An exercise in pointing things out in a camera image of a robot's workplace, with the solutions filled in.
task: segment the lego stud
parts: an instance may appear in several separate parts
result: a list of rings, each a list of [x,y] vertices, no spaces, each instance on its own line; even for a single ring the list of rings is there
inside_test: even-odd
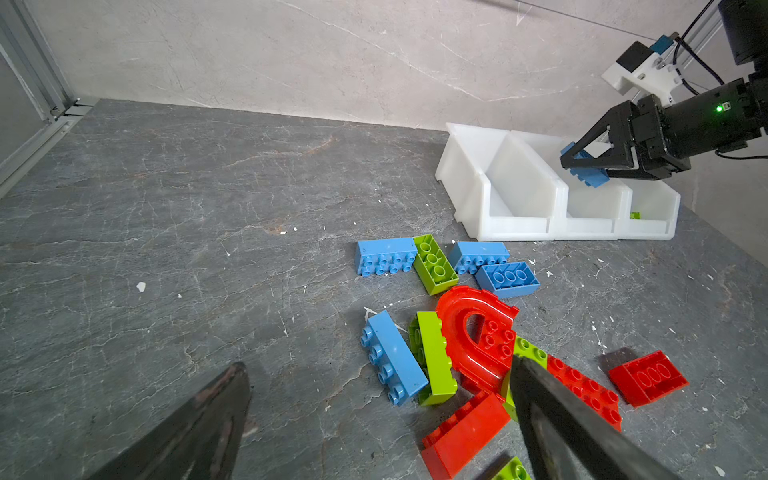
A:
[[[648,388],[649,386],[653,385],[653,383],[650,382],[648,375],[646,375],[643,372],[637,372],[636,377],[637,377],[637,381],[640,382],[640,384],[645,388]]]
[[[368,360],[375,365],[384,354],[381,343],[374,343],[371,345],[371,353],[368,354]]]
[[[362,329],[362,336],[360,337],[360,345],[362,345],[363,348],[368,348],[371,344],[371,339],[373,338],[373,329],[369,326],[365,326],[365,328]]]
[[[515,281],[512,282],[512,286],[522,285],[526,280],[528,280],[528,274],[525,270],[516,270]]]
[[[608,403],[618,403],[619,396],[613,393],[611,390],[605,390],[603,392],[603,400],[605,400]]]
[[[666,366],[661,365],[660,363],[656,364],[656,371],[659,372],[659,375],[663,376],[664,379],[669,379],[672,376],[669,369],[667,369]]]
[[[523,465],[515,466],[515,478],[513,480],[528,480],[528,472],[525,471]]]
[[[501,275],[499,272],[493,273],[493,286],[496,288],[499,288],[501,285],[504,284],[504,275]]]
[[[387,362],[379,369],[379,381],[382,385],[386,385],[386,381],[394,374],[395,370],[392,368],[392,363]]]
[[[650,377],[651,382],[659,383],[661,381],[661,376],[654,367],[649,366],[646,372],[648,372],[648,376]]]
[[[397,405],[397,402],[400,401],[400,399],[405,395],[406,391],[402,387],[402,383],[396,383],[389,389],[389,393],[387,396],[389,397],[389,401]]]

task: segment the green lego brick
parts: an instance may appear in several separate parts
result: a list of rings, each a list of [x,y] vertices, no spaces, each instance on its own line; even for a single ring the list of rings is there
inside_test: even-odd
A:
[[[435,295],[445,292],[458,283],[458,275],[448,263],[448,258],[445,257],[432,235],[421,235],[415,237],[413,241],[419,252],[413,266],[416,268],[419,278],[422,279],[427,293]]]
[[[547,353],[520,336],[515,340],[515,350],[512,354],[527,356],[529,359],[535,360],[536,363],[543,366],[544,370],[547,369]]]
[[[522,338],[521,336],[518,336],[518,338],[515,340],[515,350],[513,351],[514,355],[518,356],[527,356],[529,359],[534,360],[536,363],[544,367],[544,369],[547,369],[547,353],[539,349],[537,346],[532,345],[529,341]],[[515,408],[515,402],[512,401],[512,392],[509,389],[509,373],[507,373],[507,376],[504,377],[504,382],[502,383],[502,390],[500,392],[502,396],[505,398],[504,401],[504,410],[507,411],[509,414],[509,418],[518,421],[518,413],[517,409]]]
[[[514,457],[507,465],[504,465],[504,468],[496,472],[496,475],[493,475],[492,480],[529,480],[530,478],[528,472],[525,471],[523,462]]]
[[[458,388],[451,375],[451,357],[445,353],[446,341],[441,328],[442,322],[435,312],[417,312],[408,328],[411,352],[429,379],[429,385],[419,392],[422,406],[443,403],[454,396]]]

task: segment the blue connector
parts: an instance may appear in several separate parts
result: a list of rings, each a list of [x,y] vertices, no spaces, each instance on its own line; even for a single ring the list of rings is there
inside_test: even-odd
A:
[[[500,298],[530,295],[541,286],[526,262],[483,265],[475,280],[483,290]]]
[[[501,242],[458,242],[448,255],[448,263],[459,275],[477,273],[481,265],[507,263],[509,250]]]
[[[666,52],[672,45],[674,45],[674,41],[671,38],[666,35],[661,35],[659,39],[656,40],[656,43],[650,46],[650,49],[659,55],[664,55],[664,52]]]
[[[573,147],[574,145],[576,145],[574,142],[571,142],[570,144],[568,144],[566,148],[560,150],[560,155],[564,155],[565,152],[569,151],[571,147]],[[594,158],[594,157],[592,157],[586,151],[582,150],[576,155],[574,155],[574,158]],[[610,180],[608,173],[605,171],[604,168],[569,168],[568,171],[571,172],[571,175],[575,175],[576,177],[578,177],[579,180],[587,184],[588,187],[597,188]]]
[[[395,405],[402,405],[429,383],[386,311],[368,319],[360,343],[369,349],[368,360],[379,367],[379,381],[389,387],[388,397]]]
[[[411,237],[390,240],[364,240],[357,243],[355,266],[357,274],[369,276],[408,272],[416,260],[416,244]]]

